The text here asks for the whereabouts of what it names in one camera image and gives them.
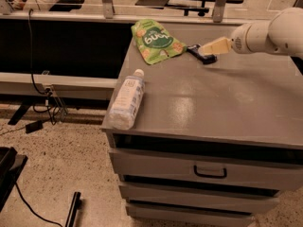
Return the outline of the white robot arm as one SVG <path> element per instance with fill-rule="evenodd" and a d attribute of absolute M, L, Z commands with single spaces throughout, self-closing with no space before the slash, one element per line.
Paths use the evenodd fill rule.
<path fill-rule="evenodd" d="M 204 56 L 228 53 L 267 53 L 303 59 L 303 9 L 282 10 L 270 21 L 238 26 L 229 38 L 221 37 L 202 45 L 198 52 Z"/>

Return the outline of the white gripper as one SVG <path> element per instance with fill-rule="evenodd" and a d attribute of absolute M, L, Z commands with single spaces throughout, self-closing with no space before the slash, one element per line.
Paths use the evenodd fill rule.
<path fill-rule="evenodd" d="M 218 38 L 202 45 L 198 52 L 202 55 L 220 55 L 233 50 L 239 54 L 272 51 L 272 42 L 268 36 L 269 22 L 256 22 L 238 26 L 231 33 L 231 40 L 226 37 Z"/>

